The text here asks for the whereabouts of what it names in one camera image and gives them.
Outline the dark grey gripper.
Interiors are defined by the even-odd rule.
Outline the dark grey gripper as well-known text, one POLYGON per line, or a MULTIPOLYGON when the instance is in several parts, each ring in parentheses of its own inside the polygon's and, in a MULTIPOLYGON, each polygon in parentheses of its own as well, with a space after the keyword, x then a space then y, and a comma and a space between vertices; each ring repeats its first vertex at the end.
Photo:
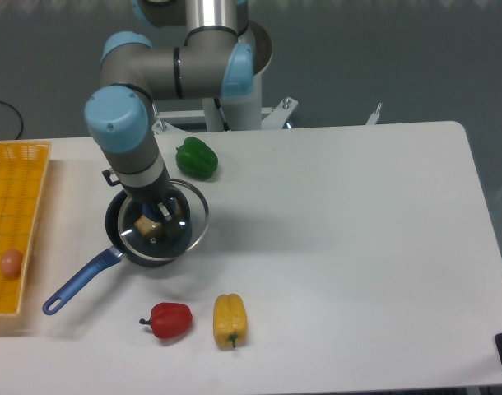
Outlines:
POLYGON ((121 185, 127 195, 144 205, 144 216, 155 223, 161 223, 166 235, 178 235, 181 231, 179 214, 181 210, 174 197, 170 197, 170 177, 167 169, 157 170, 146 181, 140 174, 120 174, 113 169, 104 170, 102 175, 111 187, 121 185))

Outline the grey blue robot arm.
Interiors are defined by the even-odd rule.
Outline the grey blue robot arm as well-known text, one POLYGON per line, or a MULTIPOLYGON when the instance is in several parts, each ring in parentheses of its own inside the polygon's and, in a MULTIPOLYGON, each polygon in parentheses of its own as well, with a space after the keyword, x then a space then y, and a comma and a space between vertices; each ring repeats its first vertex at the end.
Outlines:
POLYGON ((105 43, 100 88, 87 101, 89 133, 128 196, 153 221, 174 214, 170 177, 151 125, 156 100, 227 99, 251 93, 253 52, 239 41, 245 1, 135 1, 151 25, 185 24, 184 44, 156 49, 141 34, 123 31, 105 43))

